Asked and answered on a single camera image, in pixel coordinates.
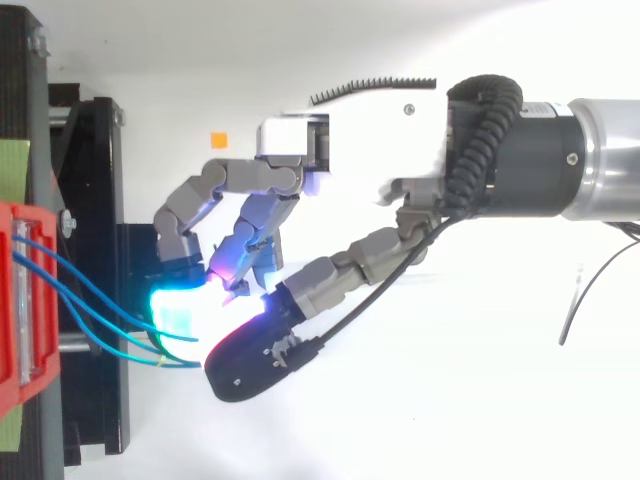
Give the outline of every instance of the white backdrop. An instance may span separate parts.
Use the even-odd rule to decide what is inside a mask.
[[[254,153],[265,116],[353,78],[516,79],[528,100],[639,98],[632,2],[32,1],[52,80],[114,97],[125,217],[148,222],[213,153]],[[283,228],[298,264],[392,221],[353,198],[305,200]],[[241,200],[200,228],[225,235]],[[215,399],[201,372],[131,366],[132,442],[83,450],[70,479],[638,478],[640,325],[631,250],[598,281],[566,347],[578,266],[622,246],[599,224],[457,226],[320,357],[255,400]],[[354,294],[308,327],[321,331]]]

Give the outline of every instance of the red box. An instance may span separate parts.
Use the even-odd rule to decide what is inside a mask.
[[[60,373],[58,352],[58,297],[39,276],[31,277],[33,371],[20,386],[13,292],[13,220],[30,222],[30,240],[56,251],[56,216],[40,207],[0,203],[0,418],[46,388]],[[56,262],[36,249],[29,258],[56,276]]]

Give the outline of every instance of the blue light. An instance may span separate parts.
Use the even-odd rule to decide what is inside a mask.
[[[228,293],[213,280],[187,290],[156,290],[151,295],[153,323],[159,330],[192,336],[197,343],[159,337],[172,355],[204,364],[211,349],[236,328],[264,312],[259,297],[239,297],[225,305]]]

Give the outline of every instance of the black metal bracket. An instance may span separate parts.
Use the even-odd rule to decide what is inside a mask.
[[[128,245],[123,234],[122,158],[120,128],[115,124],[117,104],[111,98],[79,101],[70,98],[68,85],[50,85],[50,104],[71,107],[63,128],[51,128],[52,168],[65,207],[77,221],[69,239],[59,235],[58,253],[67,257],[117,303],[128,286]],[[81,296],[93,297],[75,279],[60,279]],[[100,303],[96,310],[120,325],[118,317]],[[95,323],[98,335],[121,351],[126,341]],[[77,332],[61,306],[60,331]],[[65,429],[65,465],[79,465],[80,445],[101,444],[107,455],[120,454],[129,445],[128,365],[97,349],[62,354],[62,410]]]

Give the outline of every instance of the orange sticker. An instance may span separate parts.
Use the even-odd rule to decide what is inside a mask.
[[[225,132],[213,132],[211,134],[211,148],[227,148],[229,139]]]

